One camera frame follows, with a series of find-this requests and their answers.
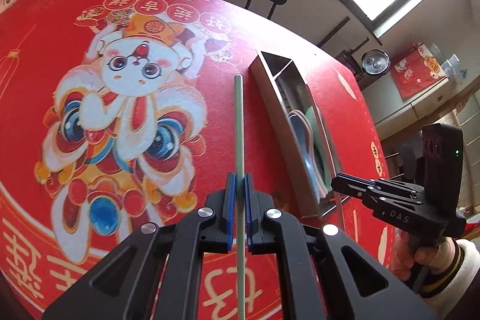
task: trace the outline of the red decoration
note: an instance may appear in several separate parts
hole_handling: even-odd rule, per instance
[[[108,10],[123,10],[132,7],[137,0],[105,0],[103,5]]]
[[[148,45],[147,44],[140,44],[135,48],[135,51],[131,54],[135,57],[148,57]]]
[[[39,8],[38,0],[18,0],[0,15],[0,26],[9,27],[0,40],[0,248],[16,248],[15,254],[0,251],[0,268],[38,320],[129,229],[154,218],[177,223],[224,188],[234,165],[237,73],[244,77],[246,170],[256,189],[281,194],[275,196],[281,207],[297,213],[280,147],[248,70],[256,48],[295,59],[345,172],[388,176],[354,77],[311,43],[220,0],[163,0],[169,7],[152,17],[135,9],[137,0],[112,1],[48,0]],[[92,9],[98,10],[88,16]],[[208,26],[209,16],[221,26]],[[94,22],[83,25],[87,20]],[[149,22],[163,30],[149,33],[143,26]],[[147,73],[151,79],[142,74],[143,60],[109,67],[112,58],[136,49],[159,67]],[[165,135],[172,136],[163,150]],[[150,141],[143,145],[145,139]],[[122,228],[102,227],[101,214],[93,228],[92,205],[109,208]],[[343,209],[346,232],[388,264],[393,229],[356,199]],[[247,255],[246,267],[248,318],[280,319],[275,257]],[[235,280],[235,251],[205,256],[200,319],[236,317]]]
[[[167,15],[177,22],[190,23],[198,19],[198,11],[188,4],[172,4],[166,10]]]
[[[423,44],[411,45],[392,60],[392,78],[403,99],[442,80],[445,72]]]
[[[203,13],[200,16],[200,23],[209,31],[214,33],[228,33],[231,29],[230,22],[224,17],[215,13]]]
[[[164,12],[167,6],[168,4],[164,0],[138,0],[137,3],[135,3],[135,11],[146,16],[151,16]]]

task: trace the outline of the sleeve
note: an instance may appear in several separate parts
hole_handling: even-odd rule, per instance
[[[0,308],[2,319],[11,320],[34,320],[27,312],[15,294],[11,290],[8,282],[0,272]]]
[[[474,300],[478,301],[480,294],[480,274],[477,275],[480,268],[480,254],[475,244],[468,240],[457,240],[456,247],[458,256],[455,255],[454,264],[459,262],[460,266],[454,276],[451,274],[448,278],[444,277],[444,281],[450,280],[448,285],[443,289],[440,287],[441,291],[433,297],[422,295],[439,320],[463,318],[461,314],[466,314],[476,307]]]

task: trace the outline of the silver screw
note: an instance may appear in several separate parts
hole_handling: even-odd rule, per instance
[[[157,226],[153,223],[145,223],[140,228],[143,234],[149,235],[157,230]]]
[[[279,211],[278,209],[269,209],[266,213],[271,219],[277,219],[282,215],[282,211]]]
[[[198,210],[198,215],[200,217],[210,217],[213,214],[212,208],[204,207]]]
[[[326,224],[322,227],[322,231],[325,235],[335,236],[338,233],[338,227],[333,224]]]

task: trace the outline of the lantern illustration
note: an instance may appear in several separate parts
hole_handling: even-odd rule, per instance
[[[13,49],[8,55],[0,59],[0,100],[3,97],[3,93],[5,92],[11,77],[18,67],[20,61],[20,58],[18,57],[19,53],[19,49]]]

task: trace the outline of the white sleeve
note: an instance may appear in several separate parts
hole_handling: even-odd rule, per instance
[[[457,244],[465,254],[457,275],[442,292],[425,299],[425,302],[433,308],[439,320],[444,319],[457,304],[480,268],[480,254],[475,244],[464,239],[457,240]]]

